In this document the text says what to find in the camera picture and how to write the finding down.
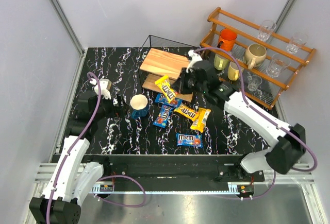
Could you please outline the yellow M&M bag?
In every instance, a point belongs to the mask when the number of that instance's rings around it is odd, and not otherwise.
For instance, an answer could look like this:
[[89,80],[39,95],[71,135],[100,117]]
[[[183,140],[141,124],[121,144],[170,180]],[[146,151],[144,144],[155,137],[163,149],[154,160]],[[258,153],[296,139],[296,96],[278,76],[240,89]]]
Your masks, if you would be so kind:
[[164,75],[157,79],[154,84],[159,87],[159,89],[169,102],[173,101],[178,95],[178,92],[171,87],[171,83],[167,75]]
[[210,109],[206,108],[199,108],[198,110],[199,116],[198,118],[192,123],[190,129],[197,130],[201,133],[204,132],[204,128],[206,126],[207,119],[211,113]]
[[184,104],[181,104],[179,107],[175,108],[174,112],[177,112],[177,113],[183,115],[184,117],[190,119],[191,121],[195,121],[199,116],[198,111],[196,111],[192,108],[189,108],[188,106],[186,106]]

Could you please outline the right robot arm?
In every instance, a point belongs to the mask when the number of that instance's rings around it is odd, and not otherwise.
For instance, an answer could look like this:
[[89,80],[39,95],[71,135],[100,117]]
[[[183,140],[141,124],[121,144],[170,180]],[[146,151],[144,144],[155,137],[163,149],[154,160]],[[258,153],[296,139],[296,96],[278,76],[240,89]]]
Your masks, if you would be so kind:
[[221,81],[207,60],[182,68],[172,85],[181,94],[199,92],[207,101],[242,120],[268,143],[269,149],[243,155],[238,167],[247,174],[272,169],[286,174],[305,153],[305,129],[291,126],[247,99],[235,85]]

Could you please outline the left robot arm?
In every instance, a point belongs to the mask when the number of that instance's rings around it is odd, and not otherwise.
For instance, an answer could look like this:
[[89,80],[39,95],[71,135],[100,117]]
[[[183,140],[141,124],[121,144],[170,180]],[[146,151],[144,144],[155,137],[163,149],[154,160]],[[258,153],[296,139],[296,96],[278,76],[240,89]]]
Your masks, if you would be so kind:
[[79,95],[77,106],[67,123],[62,153],[54,173],[40,197],[29,204],[36,223],[78,223],[81,206],[96,181],[110,171],[107,159],[90,159],[83,172],[80,163],[104,118],[124,116],[127,104],[120,95],[112,99],[108,91],[101,97],[94,91]]

